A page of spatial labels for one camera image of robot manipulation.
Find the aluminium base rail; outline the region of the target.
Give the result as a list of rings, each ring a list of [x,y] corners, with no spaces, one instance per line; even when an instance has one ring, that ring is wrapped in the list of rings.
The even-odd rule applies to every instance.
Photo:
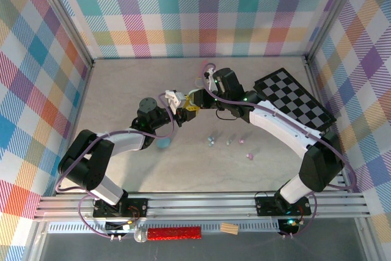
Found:
[[[257,219],[255,192],[221,193],[131,193],[130,198],[146,198],[146,220]],[[93,200],[81,193],[59,193],[43,197],[35,221],[74,221],[83,215],[94,219]],[[361,193],[325,191],[309,199],[311,211],[319,218],[360,218],[370,215]]]

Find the black grey checkerboard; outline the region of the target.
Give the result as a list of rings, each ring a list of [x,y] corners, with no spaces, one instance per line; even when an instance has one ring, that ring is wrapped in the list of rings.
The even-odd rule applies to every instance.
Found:
[[[258,79],[254,89],[276,108],[303,125],[325,131],[335,117],[284,68]]]

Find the small cork block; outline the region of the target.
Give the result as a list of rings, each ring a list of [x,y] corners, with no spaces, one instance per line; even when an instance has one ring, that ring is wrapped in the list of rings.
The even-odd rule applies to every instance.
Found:
[[[239,225],[223,222],[220,225],[220,231],[223,232],[223,233],[228,233],[228,234],[232,234],[232,235],[238,235]]]

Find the red glitter microphone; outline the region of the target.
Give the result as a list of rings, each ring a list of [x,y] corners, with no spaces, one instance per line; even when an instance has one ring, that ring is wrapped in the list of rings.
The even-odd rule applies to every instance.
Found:
[[[199,226],[148,229],[142,227],[134,231],[134,239],[139,243],[146,241],[198,240],[201,238],[202,230]]]

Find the aluminium frame post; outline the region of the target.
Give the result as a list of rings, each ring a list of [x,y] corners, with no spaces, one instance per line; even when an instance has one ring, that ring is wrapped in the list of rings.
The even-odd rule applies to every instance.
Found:
[[[62,0],[48,0],[51,8],[58,17],[61,25],[64,27],[67,34],[70,36],[71,41],[74,43],[76,50],[81,55],[83,61],[93,68],[94,59],[86,47],[81,35],[79,34],[75,24],[73,23],[71,16],[67,12]]]
[[[329,10],[327,11],[326,17],[318,29],[315,37],[313,38],[313,42],[308,52],[304,54],[306,63],[310,65],[316,57],[316,54],[321,48],[321,45],[324,43],[327,34],[331,30],[333,24],[337,20],[342,8],[344,7],[347,0],[333,0],[329,5]]]

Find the pink toy microphone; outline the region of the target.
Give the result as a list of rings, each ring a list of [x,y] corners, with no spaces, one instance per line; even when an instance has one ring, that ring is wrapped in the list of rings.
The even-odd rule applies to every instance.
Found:
[[[204,88],[204,84],[208,84],[208,78],[205,77],[205,71],[204,71],[204,66],[206,66],[208,62],[203,61],[200,66],[200,70],[198,73],[198,76],[195,78],[195,87],[196,88]]]

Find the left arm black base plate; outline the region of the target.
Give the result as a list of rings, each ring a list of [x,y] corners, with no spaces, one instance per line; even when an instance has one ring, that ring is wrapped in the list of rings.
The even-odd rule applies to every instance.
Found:
[[[123,198],[115,205],[103,200],[93,203],[94,218],[144,218],[147,215],[147,198]]]

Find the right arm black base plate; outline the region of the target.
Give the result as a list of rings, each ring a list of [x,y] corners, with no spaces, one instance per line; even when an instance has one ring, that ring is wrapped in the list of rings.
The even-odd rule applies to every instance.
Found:
[[[312,214],[309,199],[300,198],[297,202],[289,204],[280,196],[266,192],[254,195],[257,216],[310,216]]]

